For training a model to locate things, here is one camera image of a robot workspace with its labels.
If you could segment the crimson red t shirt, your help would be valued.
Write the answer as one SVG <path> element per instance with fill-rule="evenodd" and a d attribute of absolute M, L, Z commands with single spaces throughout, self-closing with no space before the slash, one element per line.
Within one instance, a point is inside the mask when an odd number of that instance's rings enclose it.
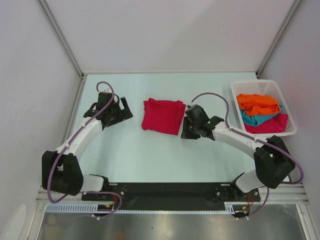
<path fill-rule="evenodd" d="M 144 116 L 141 123 L 143 130 L 178 135 L 186 109 L 182 101 L 149 98 L 143 102 L 143 105 Z"/>

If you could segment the white perforated plastic basket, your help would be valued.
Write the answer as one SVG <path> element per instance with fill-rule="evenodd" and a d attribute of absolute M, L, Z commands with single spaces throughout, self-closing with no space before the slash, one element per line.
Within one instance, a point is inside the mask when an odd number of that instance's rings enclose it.
<path fill-rule="evenodd" d="M 241 128 L 258 136 L 291 136 L 297 127 L 278 84 L 247 80 L 231 84 Z"/>

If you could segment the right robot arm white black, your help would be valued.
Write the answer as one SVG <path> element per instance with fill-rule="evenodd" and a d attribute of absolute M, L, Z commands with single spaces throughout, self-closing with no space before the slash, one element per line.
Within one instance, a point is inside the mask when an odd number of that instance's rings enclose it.
<path fill-rule="evenodd" d="M 207 138 L 222 142 L 254 160 L 254 170 L 240 174 L 231 182 L 230 194 L 237 201 L 242 201 L 254 189 L 276 189 L 296 167 L 283 140 L 276 135 L 260 140 L 227 125 L 227 121 L 221 117 L 209 118 L 197 104 L 188 106 L 185 114 L 182 139 Z"/>

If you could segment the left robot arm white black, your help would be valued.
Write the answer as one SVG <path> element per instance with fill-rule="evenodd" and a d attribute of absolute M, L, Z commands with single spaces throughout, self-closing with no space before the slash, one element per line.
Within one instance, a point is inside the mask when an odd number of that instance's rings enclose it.
<path fill-rule="evenodd" d="M 100 92 L 97 102 L 84 113 L 81 126 L 54 151 L 45 151 L 41 159 L 42 187 L 64 195 L 93 192 L 100 200 L 110 196 L 108 178 L 83 174 L 80 159 L 87 147 L 104 129 L 131 119 L 133 114 L 125 97 Z"/>

